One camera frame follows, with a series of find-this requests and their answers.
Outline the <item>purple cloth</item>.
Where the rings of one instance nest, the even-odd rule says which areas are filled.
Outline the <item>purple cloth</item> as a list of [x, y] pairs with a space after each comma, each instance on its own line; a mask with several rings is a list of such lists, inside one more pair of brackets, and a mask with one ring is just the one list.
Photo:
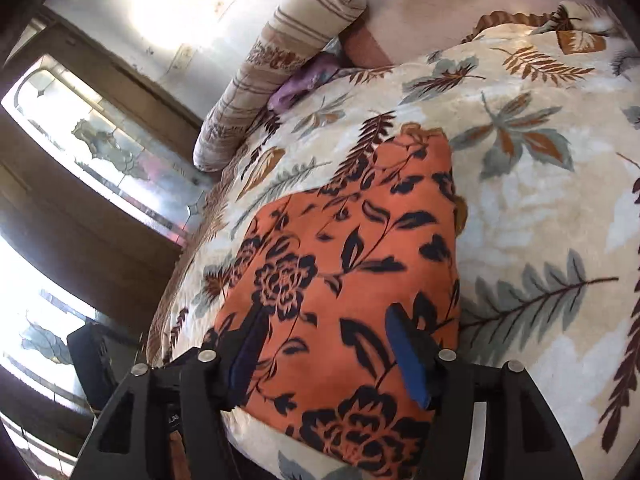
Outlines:
[[266, 109], [283, 114], [307, 94], [329, 82], [340, 70], [349, 68], [344, 58], [322, 51], [306, 62], [270, 96]]

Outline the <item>striped floral bolster pillow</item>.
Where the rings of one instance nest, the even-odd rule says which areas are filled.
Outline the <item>striped floral bolster pillow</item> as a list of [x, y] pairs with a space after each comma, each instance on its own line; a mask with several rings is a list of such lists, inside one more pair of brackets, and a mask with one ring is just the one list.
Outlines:
[[281, 0], [205, 117], [194, 166], [223, 170], [273, 93], [366, 9], [367, 0]]

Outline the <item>pink bed sheet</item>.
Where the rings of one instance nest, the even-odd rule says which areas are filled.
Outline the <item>pink bed sheet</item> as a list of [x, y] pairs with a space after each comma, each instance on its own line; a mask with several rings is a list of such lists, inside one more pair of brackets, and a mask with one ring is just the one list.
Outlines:
[[531, 15], [539, 26], [563, 1], [605, 7], [602, 0], [368, 0], [340, 41], [352, 65], [397, 65], [460, 44], [480, 21], [492, 26], [500, 16]]

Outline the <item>leaf patterned bed blanket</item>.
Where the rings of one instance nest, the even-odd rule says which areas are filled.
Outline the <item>leaf patterned bed blanket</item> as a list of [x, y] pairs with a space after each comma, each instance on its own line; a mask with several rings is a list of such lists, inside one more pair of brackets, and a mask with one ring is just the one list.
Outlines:
[[458, 245], [465, 353], [519, 358], [588, 479], [624, 474], [639, 441], [639, 60], [605, 13], [564, 25], [494, 14], [395, 67], [345, 70], [282, 115], [260, 113], [150, 328], [155, 365], [198, 344], [250, 216], [354, 166], [401, 124], [442, 128], [469, 207]]

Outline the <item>orange floral blouse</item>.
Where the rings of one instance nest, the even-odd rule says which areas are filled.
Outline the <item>orange floral blouse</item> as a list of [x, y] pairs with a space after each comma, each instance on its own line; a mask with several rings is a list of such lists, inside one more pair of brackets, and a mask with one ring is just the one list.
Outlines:
[[385, 313], [457, 345], [454, 194], [445, 133], [408, 122], [344, 177], [262, 207], [209, 333], [231, 403], [372, 476], [412, 477], [431, 415], [402, 381]]

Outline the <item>etched glass wooden door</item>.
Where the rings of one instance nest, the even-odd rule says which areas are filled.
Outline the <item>etched glass wooden door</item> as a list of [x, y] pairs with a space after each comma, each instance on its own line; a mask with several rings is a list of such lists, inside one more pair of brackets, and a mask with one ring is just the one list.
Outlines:
[[212, 185], [199, 124], [49, 10], [1, 66], [1, 405], [67, 455], [91, 422], [68, 336], [140, 348]]

